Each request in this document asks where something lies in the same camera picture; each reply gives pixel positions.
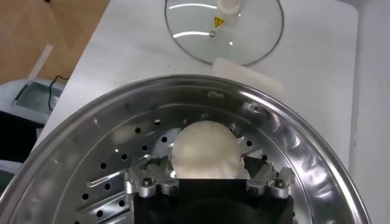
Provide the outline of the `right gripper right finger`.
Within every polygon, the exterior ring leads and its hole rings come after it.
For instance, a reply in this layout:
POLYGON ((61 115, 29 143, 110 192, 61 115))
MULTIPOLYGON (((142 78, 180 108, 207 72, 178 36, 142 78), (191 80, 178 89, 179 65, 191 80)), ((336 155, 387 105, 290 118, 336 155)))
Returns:
POLYGON ((288 198, 289 188, 295 183, 295 173, 290 167, 277 171, 272 164, 263 159, 245 156, 244 168, 250 178, 246 189, 251 197, 260 197, 269 192, 273 198, 288 198))

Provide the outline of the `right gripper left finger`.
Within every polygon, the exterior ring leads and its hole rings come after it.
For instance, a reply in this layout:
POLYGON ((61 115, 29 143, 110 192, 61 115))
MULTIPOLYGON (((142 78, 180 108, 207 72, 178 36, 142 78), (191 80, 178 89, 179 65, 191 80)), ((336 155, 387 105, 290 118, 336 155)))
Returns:
POLYGON ((157 194, 175 197, 180 188, 175 174, 168 156, 148 159, 125 170, 124 192, 141 198, 157 194))

